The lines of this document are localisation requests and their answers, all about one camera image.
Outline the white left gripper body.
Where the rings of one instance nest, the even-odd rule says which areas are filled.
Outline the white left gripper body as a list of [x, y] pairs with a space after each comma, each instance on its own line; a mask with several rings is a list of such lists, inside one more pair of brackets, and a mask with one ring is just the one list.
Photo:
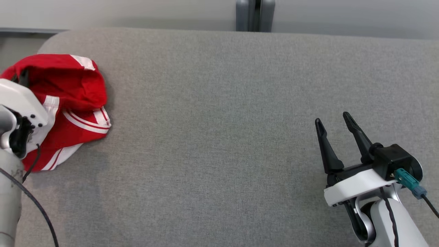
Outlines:
[[48, 124], [48, 114], [27, 87], [7, 79], [0, 83], [1, 149], [24, 158], [35, 130]]

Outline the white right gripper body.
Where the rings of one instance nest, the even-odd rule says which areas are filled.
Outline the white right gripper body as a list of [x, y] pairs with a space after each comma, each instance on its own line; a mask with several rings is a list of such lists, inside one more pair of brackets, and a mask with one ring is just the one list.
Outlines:
[[338, 181], [335, 185], [329, 186], [324, 190], [324, 198], [328, 206], [342, 204], [345, 206], [350, 218], [352, 229], [357, 239], [375, 239], [377, 233], [373, 222], [365, 213], [361, 212], [359, 202], [374, 196], [381, 197], [389, 209], [391, 232], [395, 239], [402, 239], [399, 235], [397, 210], [392, 209], [391, 200], [401, 203], [398, 192], [402, 189], [402, 184], [393, 179], [384, 180], [373, 169], [365, 170]]

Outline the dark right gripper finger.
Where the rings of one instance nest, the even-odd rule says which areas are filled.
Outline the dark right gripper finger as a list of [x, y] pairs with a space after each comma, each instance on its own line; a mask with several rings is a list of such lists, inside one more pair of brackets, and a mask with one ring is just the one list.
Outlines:
[[360, 161], [362, 164], [370, 164], [373, 162], [373, 157], [369, 152], [369, 148], [372, 145], [370, 139], [365, 135], [364, 131], [353, 119], [351, 114], [347, 111], [343, 112], [343, 118], [345, 120], [348, 130], [353, 134], [358, 149], [361, 153]]
[[338, 159], [331, 147], [327, 139], [327, 131], [319, 118], [315, 119], [315, 127], [325, 174], [341, 172], [344, 169], [344, 164]]

